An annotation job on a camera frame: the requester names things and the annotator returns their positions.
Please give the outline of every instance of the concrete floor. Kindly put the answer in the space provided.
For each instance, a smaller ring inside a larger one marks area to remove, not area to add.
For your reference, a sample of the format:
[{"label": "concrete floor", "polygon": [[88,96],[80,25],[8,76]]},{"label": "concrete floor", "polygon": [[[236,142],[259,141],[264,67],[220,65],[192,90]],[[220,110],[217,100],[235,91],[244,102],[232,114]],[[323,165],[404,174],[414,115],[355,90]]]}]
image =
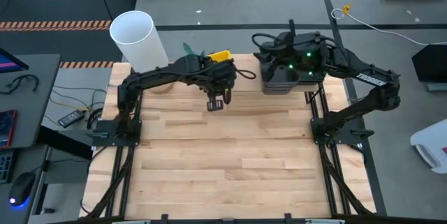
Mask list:
[{"label": "concrete floor", "polygon": [[[350,0],[332,0],[334,7]],[[269,24],[287,23],[290,18],[301,24],[328,24],[323,0],[137,0],[136,9],[148,12],[157,25],[185,24]],[[447,23],[447,1],[384,1],[356,0],[351,14],[370,24],[433,24]],[[353,24],[349,18],[340,24]],[[250,36],[256,32],[277,34],[280,30],[231,31],[160,31],[159,35],[171,60],[184,55],[182,43],[201,52],[229,49],[234,53],[256,51]],[[401,30],[411,38],[424,42],[447,40],[447,31]],[[322,31],[331,36],[330,31]],[[401,38],[375,31],[341,31],[345,47],[363,61],[401,74],[402,104],[392,112],[372,112],[365,116],[366,127],[376,132],[369,141],[389,216],[447,219],[444,203],[447,198],[447,175],[435,174],[410,147],[412,134],[447,116],[447,95],[429,94],[417,80],[411,57],[422,49]],[[104,89],[110,69],[61,70],[57,84],[71,87]],[[358,96],[371,87],[356,82]],[[83,101],[91,100],[91,92],[62,91]],[[65,103],[74,103],[60,99]],[[71,109],[49,105],[47,115],[58,119]],[[47,119],[44,125],[56,128]],[[83,128],[82,124],[74,126]],[[30,223],[51,223],[73,220],[79,213],[83,184],[53,185],[49,188],[45,207],[57,208],[57,213],[34,216]],[[63,196],[70,191],[70,197]]]}]

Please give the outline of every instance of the wooden table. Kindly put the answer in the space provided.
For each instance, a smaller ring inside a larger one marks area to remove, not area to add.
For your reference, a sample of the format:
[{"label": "wooden table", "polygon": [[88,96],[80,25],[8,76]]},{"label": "wooden table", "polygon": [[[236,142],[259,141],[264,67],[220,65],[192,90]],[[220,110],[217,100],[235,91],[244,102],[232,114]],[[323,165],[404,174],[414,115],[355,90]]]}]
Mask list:
[{"label": "wooden table", "polygon": [[[258,73],[259,63],[251,54],[233,58],[238,68]],[[116,86],[130,68],[124,63],[113,66],[104,119],[117,114]],[[331,110],[348,105],[341,80],[327,77],[324,86]],[[260,78],[238,75],[231,104],[218,112],[207,112],[207,96],[195,86],[176,83],[161,95],[146,91],[126,220],[160,219],[161,214],[169,214],[169,219],[283,218],[284,213],[329,217],[309,123],[312,111],[303,93],[314,90],[303,86],[288,95],[266,96]],[[339,156],[347,185],[375,211],[362,155],[340,145]],[[109,186],[114,157],[115,148],[109,147],[91,164],[86,209],[92,209]],[[337,187],[335,192],[342,209]]]}]

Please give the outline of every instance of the computer monitor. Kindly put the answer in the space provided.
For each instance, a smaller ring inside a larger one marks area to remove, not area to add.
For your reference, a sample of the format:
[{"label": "computer monitor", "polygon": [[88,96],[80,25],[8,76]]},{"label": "computer monitor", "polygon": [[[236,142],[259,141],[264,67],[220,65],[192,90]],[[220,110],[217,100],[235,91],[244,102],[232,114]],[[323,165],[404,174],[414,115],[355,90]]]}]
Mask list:
[{"label": "computer monitor", "polygon": [[28,69],[28,65],[0,48],[0,74]]}]

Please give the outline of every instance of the white plastic tube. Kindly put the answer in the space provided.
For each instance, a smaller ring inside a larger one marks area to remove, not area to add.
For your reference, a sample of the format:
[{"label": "white plastic tube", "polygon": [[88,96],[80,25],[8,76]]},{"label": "white plastic tube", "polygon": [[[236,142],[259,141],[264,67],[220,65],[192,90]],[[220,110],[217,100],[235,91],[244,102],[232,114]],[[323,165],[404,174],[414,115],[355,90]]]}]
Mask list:
[{"label": "white plastic tube", "polygon": [[168,65],[154,21],[147,13],[137,10],[122,13],[113,20],[110,36],[136,72]]}]

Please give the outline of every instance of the gray desk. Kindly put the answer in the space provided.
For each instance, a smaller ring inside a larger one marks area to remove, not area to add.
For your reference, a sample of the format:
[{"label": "gray desk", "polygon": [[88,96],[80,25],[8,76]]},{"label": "gray desk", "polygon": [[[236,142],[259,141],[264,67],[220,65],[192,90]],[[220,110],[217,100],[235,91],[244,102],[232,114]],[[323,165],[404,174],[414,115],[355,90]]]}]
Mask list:
[{"label": "gray desk", "polygon": [[41,208],[46,191],[46,171],[39,168],[35,171],[36,180],[31,190],[29,201],[21,208],[14,208],[8,202],[12,182],[23,172],[30,172],[42,166],[51,157],[52,148],[75,154],[78,157],[91,158],[91,149],[87,144],[77,142],[58,132],[41,126],[43,115],[50,98],[52,86],[59,69],[60,56],[28,55],[16,56],[29,66],[29,70],[0,75],[0,89],[5,84],[23,74],[34,74],[39,80],[36,91],[33,80],[23,80],[19,89],[11,95],[0,95],[0,111],[17,110],[17,120],[10,149],[16,151],[13,178],[10,184],[0,185],[0,223],[28,223],[30,214]]}]

